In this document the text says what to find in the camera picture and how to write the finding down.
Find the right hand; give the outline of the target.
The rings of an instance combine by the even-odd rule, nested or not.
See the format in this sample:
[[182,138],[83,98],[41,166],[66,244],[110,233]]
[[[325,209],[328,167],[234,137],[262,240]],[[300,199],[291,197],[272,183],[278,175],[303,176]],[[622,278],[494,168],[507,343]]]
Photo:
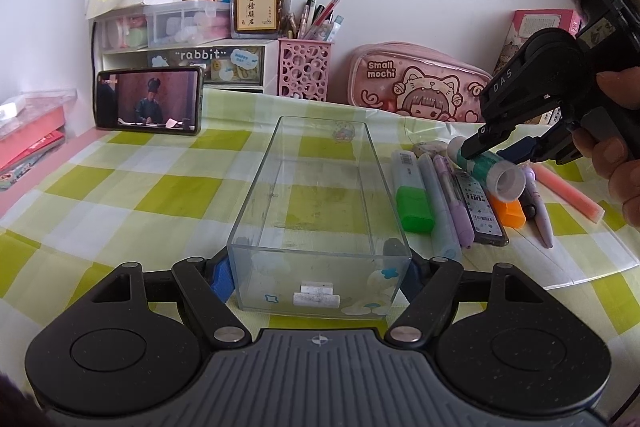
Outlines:
[[[616,104],[639,108],[639,69],[623,72],[601,72],[597,77],[600,89]],[[589,158],[594,170],[608,180],[608,193],[623,208],[628,225],[639,228],[639,161],[628,157],[628,147],[620,138],[598,142],[584,129],[573,132],[573,142],[582,156]]]

